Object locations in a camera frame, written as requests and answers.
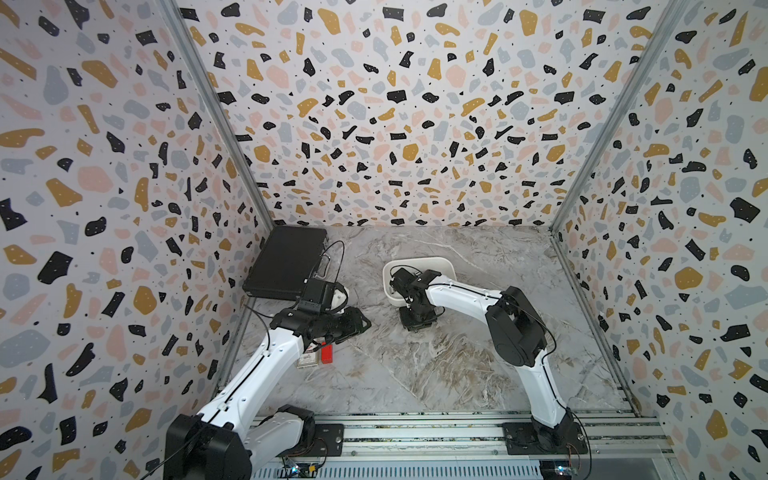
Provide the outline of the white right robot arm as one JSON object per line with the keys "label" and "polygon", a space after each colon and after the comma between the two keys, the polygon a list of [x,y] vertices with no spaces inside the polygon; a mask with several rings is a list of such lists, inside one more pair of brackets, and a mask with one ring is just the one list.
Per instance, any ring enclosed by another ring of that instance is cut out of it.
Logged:
{"label": "white right robot arm", "polygon": [[435,323],[440,309],[457,311],[487,326],[496,353],[514,367],[530,404],[531,425],[507,428],[510,447],[552,454],[589,452],[587,435],[551,374],[549,329],[522,290],[487,290],[436,270],[406,267],[397,267],[389,284],[405,302],[399,315],[409,331]]}

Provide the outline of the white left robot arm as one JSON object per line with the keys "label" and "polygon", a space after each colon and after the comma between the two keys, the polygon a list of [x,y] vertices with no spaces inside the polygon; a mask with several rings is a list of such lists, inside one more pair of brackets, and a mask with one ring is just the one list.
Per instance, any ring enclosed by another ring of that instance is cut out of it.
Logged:
{"label": "white left robot arm", "polygon": [[283,375],[306,353],[340,344],[371,325],[338,282],[309,279],[297,302],[262,320],[266,336],[233,379],[166,434],[166,479],[250,479],[275,458],[337,456],[343,426],[318,425],[312,411],[284,405],[256,418]]}

